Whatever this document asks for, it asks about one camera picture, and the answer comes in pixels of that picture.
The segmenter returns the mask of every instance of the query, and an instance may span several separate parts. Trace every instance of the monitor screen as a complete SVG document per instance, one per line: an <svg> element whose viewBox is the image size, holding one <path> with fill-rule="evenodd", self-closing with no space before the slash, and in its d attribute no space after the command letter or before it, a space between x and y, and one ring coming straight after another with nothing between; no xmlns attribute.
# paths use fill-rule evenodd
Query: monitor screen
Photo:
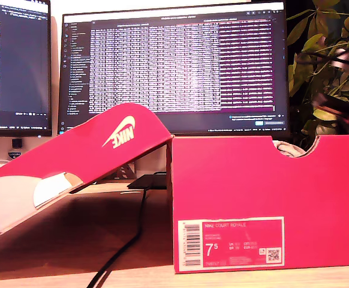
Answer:
<svg viewBox="0 0 349 288"><path fill-rule="evenodd" d="M114 105L173 134L289 131L285 3L66 14L58 133Z"/></svg>
<svg viewBox="0 0 349 288"><path fill-rule="evenodd" d="M51 136L50 2L0 0L0 136Z"/></svg>

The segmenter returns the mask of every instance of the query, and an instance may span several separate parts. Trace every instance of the desk surface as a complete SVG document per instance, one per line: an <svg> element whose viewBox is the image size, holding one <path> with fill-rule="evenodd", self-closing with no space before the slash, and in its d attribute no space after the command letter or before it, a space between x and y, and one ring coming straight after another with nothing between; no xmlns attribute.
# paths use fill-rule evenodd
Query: desk surface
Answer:
<svg viewBox="0 0 349 288"><path fill-rule="evenodd" d="M86 287L136 232L142 194L101 193L110 187L69 195L1 235L0 287ZM101 287L349 287L349 267L175 275L166 191L148 192L143 227Z"/></svg>

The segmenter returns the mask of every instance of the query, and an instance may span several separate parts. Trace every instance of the monitor stand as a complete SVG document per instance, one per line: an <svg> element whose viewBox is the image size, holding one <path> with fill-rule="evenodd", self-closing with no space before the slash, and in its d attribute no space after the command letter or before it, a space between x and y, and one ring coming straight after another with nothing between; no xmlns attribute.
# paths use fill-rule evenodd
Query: monitor stand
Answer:
<svg viewBox="0 0 349 288"><path fill-rule="evenodd" d="M166 190L167 172L145 174L128 185L129 189Z"/></svg>

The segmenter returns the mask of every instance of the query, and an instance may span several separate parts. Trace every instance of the barcode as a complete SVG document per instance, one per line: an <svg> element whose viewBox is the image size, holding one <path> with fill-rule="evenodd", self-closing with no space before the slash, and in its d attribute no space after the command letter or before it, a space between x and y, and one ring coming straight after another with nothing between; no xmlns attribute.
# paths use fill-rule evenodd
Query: barcode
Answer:
<svg viewBox="0 0 349 288"><path fill-rule="evenodd" d="M200 225L186 224L185 228L185 266L201 264Z"/></svg>

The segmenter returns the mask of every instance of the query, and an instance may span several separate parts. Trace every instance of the small sticker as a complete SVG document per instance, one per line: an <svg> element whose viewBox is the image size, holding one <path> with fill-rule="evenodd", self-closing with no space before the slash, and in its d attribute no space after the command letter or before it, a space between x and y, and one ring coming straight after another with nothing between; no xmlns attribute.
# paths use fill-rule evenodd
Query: small sticker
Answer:
<svg viewBox="0 0 349 288"><path fill-rule="evenodd" d="M178 221L179 270L284 266L284 217Z"/></svg>

